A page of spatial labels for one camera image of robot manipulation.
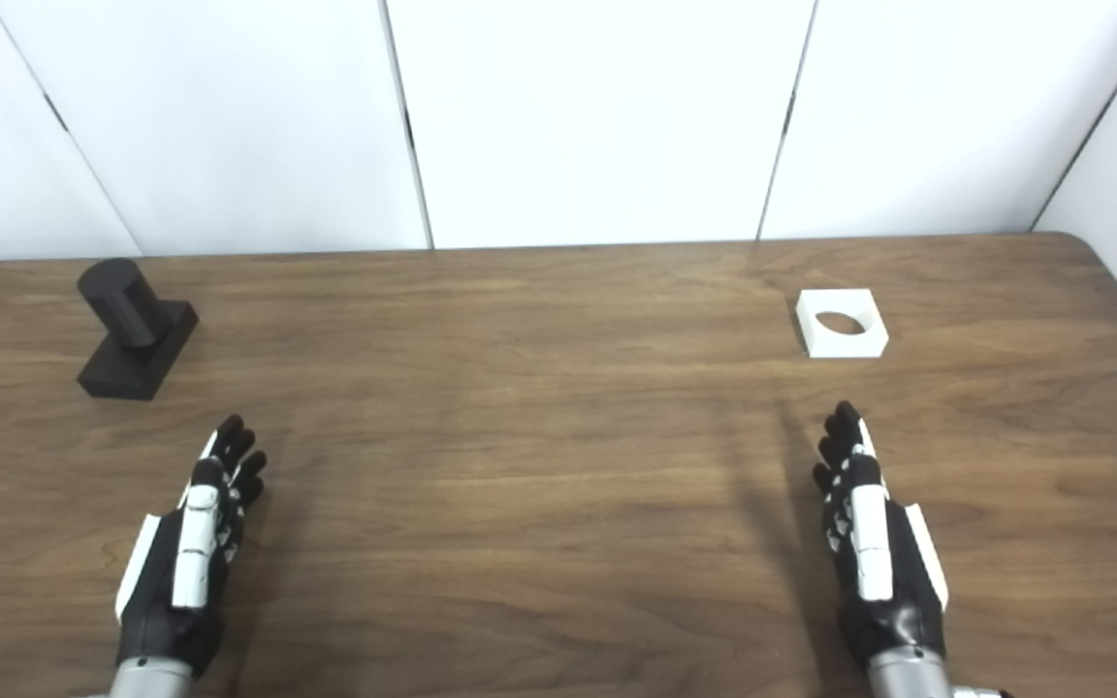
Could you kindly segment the white and black right hand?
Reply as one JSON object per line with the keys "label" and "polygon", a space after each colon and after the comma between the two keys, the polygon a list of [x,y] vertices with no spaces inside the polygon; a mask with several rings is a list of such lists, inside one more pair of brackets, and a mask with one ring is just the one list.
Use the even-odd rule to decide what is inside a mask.
{"label": "white and black right hand", "polygon": [[945,657],[941,565],[917,507],[891,498],[863,415],[841,401],[825,415],[812,469],[821,533],[841,589],[838,625],[861,666],[900,647]]}

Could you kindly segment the white and black left hand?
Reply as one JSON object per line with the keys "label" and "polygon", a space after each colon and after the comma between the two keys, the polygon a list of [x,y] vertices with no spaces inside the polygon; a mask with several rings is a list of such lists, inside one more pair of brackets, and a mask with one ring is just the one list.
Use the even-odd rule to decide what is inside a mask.
{"label": "white and black left hand", "polygon": [[227,415],[173,511],[144,517],[114,600],[114,697],[187,697],[220,653],[222,602],[245,513],[265,491],[268,460],[254,442],[244,417]]}

